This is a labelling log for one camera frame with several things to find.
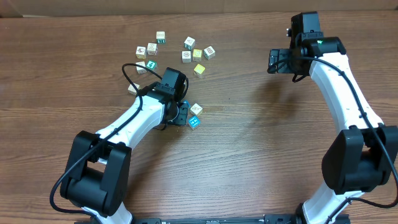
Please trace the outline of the plain block red car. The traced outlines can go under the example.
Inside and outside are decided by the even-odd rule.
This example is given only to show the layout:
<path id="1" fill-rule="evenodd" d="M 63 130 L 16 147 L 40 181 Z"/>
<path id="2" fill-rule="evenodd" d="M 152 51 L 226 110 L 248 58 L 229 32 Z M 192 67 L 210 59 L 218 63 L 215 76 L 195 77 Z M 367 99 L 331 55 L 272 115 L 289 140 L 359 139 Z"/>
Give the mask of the plain block red car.
<path id="1" fill-rule="evenodd" d="M 199 104 L 195 103 L 190 107 L 190 112 L 192 115 L 199 117 L 203 112 L 203 108 Z"/>

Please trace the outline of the blue letter H block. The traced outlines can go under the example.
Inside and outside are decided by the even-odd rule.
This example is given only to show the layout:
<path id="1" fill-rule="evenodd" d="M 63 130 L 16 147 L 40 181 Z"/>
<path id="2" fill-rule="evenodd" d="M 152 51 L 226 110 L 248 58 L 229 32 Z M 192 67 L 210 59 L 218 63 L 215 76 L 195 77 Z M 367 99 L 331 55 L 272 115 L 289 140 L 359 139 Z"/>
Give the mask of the blue letter H block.
<path id="1" fill-rule="evenodd" d="M 198 119 L 197 116 L 192 116 L 189 120 L 188 120 L 188 124 L 192 129 L 196 129 L 200 126 L 201 121 Z"/>

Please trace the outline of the blue number 5 block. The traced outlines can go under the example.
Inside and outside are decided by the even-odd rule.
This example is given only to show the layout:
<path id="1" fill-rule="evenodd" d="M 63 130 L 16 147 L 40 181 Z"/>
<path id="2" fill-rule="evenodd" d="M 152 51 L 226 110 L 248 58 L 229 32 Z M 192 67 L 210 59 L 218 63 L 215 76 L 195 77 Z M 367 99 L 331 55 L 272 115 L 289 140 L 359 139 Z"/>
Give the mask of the blue number 5 block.
<path id="1" fill-rule="evenodd" d="M 191 108 L 191 105 L 188 101 L 185 100 L 183 103 L 187 105 L 188 109 Z"/>

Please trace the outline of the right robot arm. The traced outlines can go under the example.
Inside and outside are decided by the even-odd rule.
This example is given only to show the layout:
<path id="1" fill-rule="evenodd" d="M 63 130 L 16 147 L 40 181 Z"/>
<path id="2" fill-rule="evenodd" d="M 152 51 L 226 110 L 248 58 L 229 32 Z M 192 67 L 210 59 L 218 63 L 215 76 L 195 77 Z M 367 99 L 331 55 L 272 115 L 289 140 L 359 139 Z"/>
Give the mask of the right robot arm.
<path id="1" fill-rule="evenodd" d="M 310 77 L 319 87 L 337 136 L 322 159 L 323 182 L 301 203 L 289 223 L 349 223 L 343 210 L 397 177 L 397 127 L 373 111 L 351 72 L 342 41 L 325 37 L 317 12 L 303 12 L 287 29 L 290 46 L 272 49 L 269 73 L 290 73 L 293 82 Z"/>

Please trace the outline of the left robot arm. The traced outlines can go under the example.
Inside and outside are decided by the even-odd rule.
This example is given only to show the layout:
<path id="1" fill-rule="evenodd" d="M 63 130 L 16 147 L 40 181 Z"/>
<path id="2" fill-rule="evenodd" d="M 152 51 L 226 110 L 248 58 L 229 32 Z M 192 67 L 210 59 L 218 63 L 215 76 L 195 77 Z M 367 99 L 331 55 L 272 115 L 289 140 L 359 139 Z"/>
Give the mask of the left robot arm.
<path id="1" fill-rule="evenodd" d="M 50 192 L 58 212 L 90 216 L 90 223 L 132 223 L 123 200 L 127 192 L 131 152 L 160 124 L 183 126 L 189 86 L 182 72 L 166 68 L 159 82 L 136 91 L 133 105 L 115 122 L 96 133 L 79 132 L 65 172 Z"/>

